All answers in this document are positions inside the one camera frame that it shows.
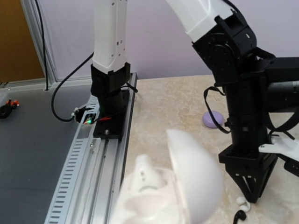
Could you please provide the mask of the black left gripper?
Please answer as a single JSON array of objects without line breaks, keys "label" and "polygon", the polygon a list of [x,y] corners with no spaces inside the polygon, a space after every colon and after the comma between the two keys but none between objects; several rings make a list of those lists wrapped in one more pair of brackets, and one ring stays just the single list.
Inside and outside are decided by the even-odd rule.
[{"label": "black left gripper", "polygon": [[225,165],[226,172],[237,184],[250,203],[256,203],[262,196],[273,172],[277,156],[258,151],[244,152],[232,145],[218,155],[219,162]]}]

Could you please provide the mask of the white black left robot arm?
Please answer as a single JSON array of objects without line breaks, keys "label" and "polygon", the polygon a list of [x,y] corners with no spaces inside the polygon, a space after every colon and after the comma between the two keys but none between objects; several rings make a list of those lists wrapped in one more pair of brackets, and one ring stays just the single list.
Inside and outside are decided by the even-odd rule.
[{"label": "white black left robot arm", "polygon": [[[125,38],[127,1],[96,0],[91,94],[100,105],[94,137],[121,138],[128,111],[130,79]],[[232,144],[219,161],[250,203],[262,196],[281,158],[299,174],[298,142],[288,134],[299,123],[299,60],[276,57],[257,46],[255,33],[228,0],[170,0],[192,46],[212,71],[210,90],[227,99],[228,119],[217,128]]]}]

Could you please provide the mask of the white earbud charging case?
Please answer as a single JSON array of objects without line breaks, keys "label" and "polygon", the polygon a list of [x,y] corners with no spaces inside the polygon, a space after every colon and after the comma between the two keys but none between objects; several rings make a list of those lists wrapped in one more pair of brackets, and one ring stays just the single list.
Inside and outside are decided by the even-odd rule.
[{"label": "white earbud charging case", "polygon": [[201,224],[220,206],[224,184],[216,160],[188,132],[169,129],[166,133],[172,167],[154,166],[166,185],[133,192],[129,189],[132,171],[121,184],[110,223]]}]

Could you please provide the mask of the white earbud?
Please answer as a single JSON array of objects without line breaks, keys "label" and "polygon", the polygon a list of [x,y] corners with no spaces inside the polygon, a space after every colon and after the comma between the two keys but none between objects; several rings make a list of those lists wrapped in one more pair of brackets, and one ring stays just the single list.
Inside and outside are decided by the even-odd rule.
[{"label": "white earbud", "polygon": [[239,206],[240,210],[243,210],[244,212],[249,212],[251,209],[251,204],[243,196],[236,199],[236,204]]},{"label": "white earbud", "polygon": [[133,192],[142,192],[146,189],[158,190],[165,185],[165,179],[154,167],[151,158],[146,154],[137,156],[129,189]]}]

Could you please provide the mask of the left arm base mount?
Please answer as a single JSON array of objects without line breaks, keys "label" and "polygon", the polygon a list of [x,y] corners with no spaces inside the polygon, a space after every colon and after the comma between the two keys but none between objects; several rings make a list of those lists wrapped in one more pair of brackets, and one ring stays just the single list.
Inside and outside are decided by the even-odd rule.
[{"label": "left arm base mount", "polygon": [[125,119],[128,111],[129,90],[120,90],[104,99],[100,114],[93,131],[94,138],[121,139],[124,134]]}]

